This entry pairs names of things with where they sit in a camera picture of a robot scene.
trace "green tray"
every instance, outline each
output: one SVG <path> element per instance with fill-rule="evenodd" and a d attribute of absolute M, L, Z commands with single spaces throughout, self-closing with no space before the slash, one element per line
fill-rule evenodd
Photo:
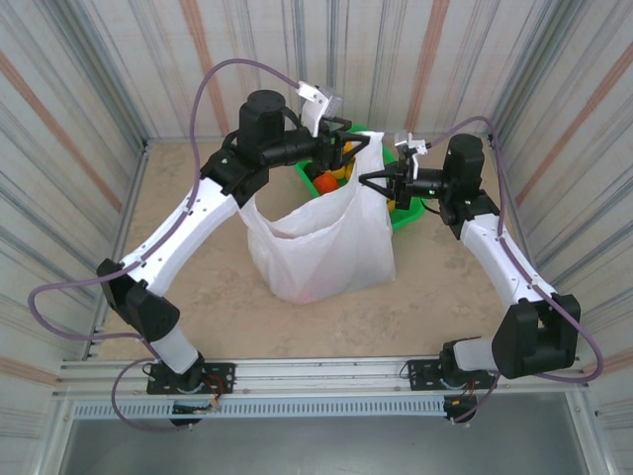
<path fill-rule="evenodd" d="M 368 129 L 363 126 L 352 126 L 349 132 L 352 132 L 352 133 L 364 132 L 367 130 Z M 385 161 L 385 163 L 391 163 L 392 161 L 396 161 L 396 158 L 391 154 L 390 151 L 387 150 L 387 148 L 384 145 L 383 145 L 383 160 Z M 306 172 L 304 171 L 304 167 L 308 163 L 310 163 L 309 160 L 300 161 L 299 163 L 295 165 L 295 169 L 297 170 L 297 173 L 299 173 L 299 176 L 301 176 L 302 180 L 304 180 L 304 182 L 306 183 L 306 186 L 308 186 L 310 193 L 316 198 L 317 196 L 319 196 L 318 191 L 313 185 L 312 181 L 310 181 L 310 178 L 308 178 L 308 175 L 306 175 Z M 339 186 L 343 186 L 346 183 L 347 183 L 347 180 L 344 178 L 342 180 L 338 180 Z M 400 228 L 417 220 L 423 214 L 424 214 L 424 208 L 422 207 L 422 203 L 420 202 L 420 199 L 412 198 L 411 205 L 408 208 L 408 210 L 394 210 L 390 214 L 390 218 L 392 220 L 392 228 L 394 231 L 399 230 Z"/>

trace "metal grate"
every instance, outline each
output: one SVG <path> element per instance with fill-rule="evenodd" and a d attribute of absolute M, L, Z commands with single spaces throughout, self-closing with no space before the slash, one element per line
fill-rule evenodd
<path fill-rule="evenodd" d="M 208 401 L 179 401 L 178 404 L 202 407 Z M 172 415 L 174 401 L 122 401 L 119 409 L 129 419 L 190 419 L 191 415 Z M 225 399 L 220 408 L 195 418 L 305 418 L 353 416 L 444 416 L 442 396 L 355 397 L 355 398 L 270 398 Z M 108 420 L 117 415 L 109 401 L 83 401 L 76 409 L 76 420 Z"/>

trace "white plastic bag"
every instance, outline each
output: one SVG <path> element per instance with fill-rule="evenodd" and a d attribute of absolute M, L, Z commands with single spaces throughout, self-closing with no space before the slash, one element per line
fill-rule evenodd
<path fill-rule="evenodd" d="M 382 133 L 356 155 L 349 182 L 276 222 L 255 199 L 240 210 L 248 248 L 273 294 L 293 303 L 392 282 L 396 278 L 392 226 L 384 196 L 358 183 L 358 175 L 384 168 Z M 385 186 L 385 179 L 376 179 Z"/>

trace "beige floor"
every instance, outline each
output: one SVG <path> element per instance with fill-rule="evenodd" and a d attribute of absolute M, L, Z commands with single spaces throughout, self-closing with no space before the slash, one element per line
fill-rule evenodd
<path fill-rule="evenodd" d="M 217 144 L 202 144 L 206 160 Z M 445 147 L 424 166 L 441 166 Z M 185 196 L 193 178 L 191 148 L 156 145 L 136 206 L 127 250 L 141 244 Z M 487 162 L 483 187 L 498 201 Z M 258 195 L 262 212 L 281 218 L 310 199 L 291 167 L 275 169 Z M 224 223 L 184 266 L 167 298 L 184 331 L 207 358 L 386 356 L 436 353 L 444 341 L 492 335 L 503 313 L 477 260 L 439 217 L 426 213 L 394 233 L 396 282 L 309 305 L 276 299 L 255 269 L 239 216 Z M 129 328 L 115 314 L 107 331 Z M 99 357 L 142 357 L 130 340 L 106 341 Z"/>

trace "red object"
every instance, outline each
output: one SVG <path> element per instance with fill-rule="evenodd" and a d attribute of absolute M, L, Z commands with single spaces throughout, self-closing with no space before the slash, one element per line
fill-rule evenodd
<path fill-rule="evenodd" d="M 324 195 L 325 193 L 338 189 L 338 182 L 336 181 L 336 178 L 329 173 L 324 173 L 323 175 L 315 178 L 313 180 L 313 185 L 319 195 Z"/>

